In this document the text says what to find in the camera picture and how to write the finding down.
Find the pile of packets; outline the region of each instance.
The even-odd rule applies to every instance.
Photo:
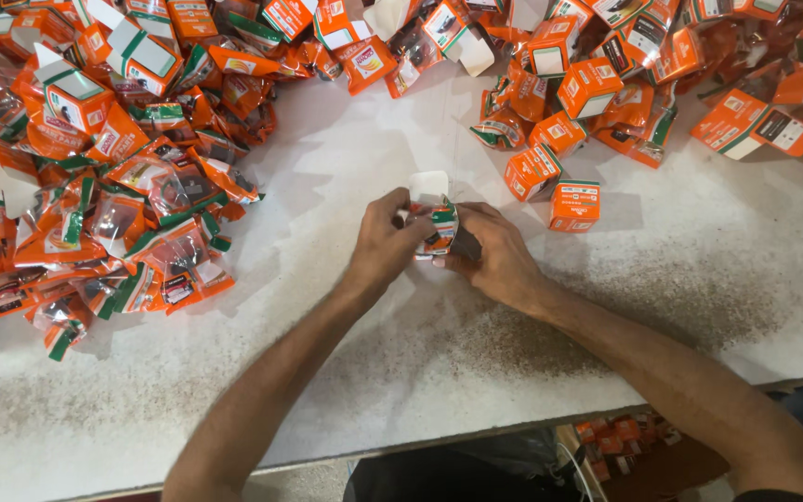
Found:
[[[631,473],[641,455],[683,440],[678,429],[656,413],[597,418],[575,426],[586,460],[600,482]]]
[[[504,179],[520,201],[550,196],[554,231],[599,219],[599,184],[567,179],[560,160],[594,139],[657,168],[691,90],[711,109],[691,134],[718,153],[803,154],[803,0],[486,1],[467,4],[511,57],[470,130],[491,148],[527,147]],[[542,15],[519,16],[524,5]]]
[[[61,360],[94,317],[231,287],[220,224],[261,199],[234,165],[274,131],[276,82],[344,74],[397,98],[441,61],[508,59],[471,130],[527,143],[507,184],[552,192],[557,231],[599,218],[599,184],[559,159],[593,137],[659,166],[699,84],[708,146],[803,154],[803,0],[588,1],[0,0],[0,317],[24,313]],[[427,254],[447,252],[453,205],[434,221],[451,235]]]

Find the brand logo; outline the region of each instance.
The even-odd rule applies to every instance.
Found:
[[[363,51],[355,54],[352,63],[358,68],[358,72],[366,79],[383,68],[383,62],[377,57],[376,51],[372,46],[367,46]]]

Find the sealed plastic packet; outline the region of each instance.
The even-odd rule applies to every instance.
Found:
[[[127,268],[144,262],[162,274],[160,295],[167,315],[234,285],[234,280],[211,261],[193,218],[160,233],[145,234],[125,260]]]

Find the orange packet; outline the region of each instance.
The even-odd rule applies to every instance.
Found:
[[[355,96],[366,87],[383,79],[398,66],[395,58],[379,37],[371,37],[343,47],[334,55],[349,79],[349,94]]]

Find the white table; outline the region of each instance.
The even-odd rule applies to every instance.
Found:
[[[689,139],[681,103],[654,171],[593,142],[566,169],[602,183],[587,234],[547,231],[519,204],[509,153],[467,127],[481,91],[443,63],[409,96],[382,84],[282,89],[278,128],[255,148],[268,196],[226,233],[237,285],[203,304],[97,323],[62,363],[21,317],[0,320],[0,500],[50,500],[162,482],[219,392],[335,282],[367,201],[415,171],[446,170],[452,200],[485,200],[574,289],[716,354],[753,383],[803,378],[803,161],[765,147],[736,163]],[[413,264],[350,332],[290,413],[263,466],[642,402],[547,327],[450,272]]]

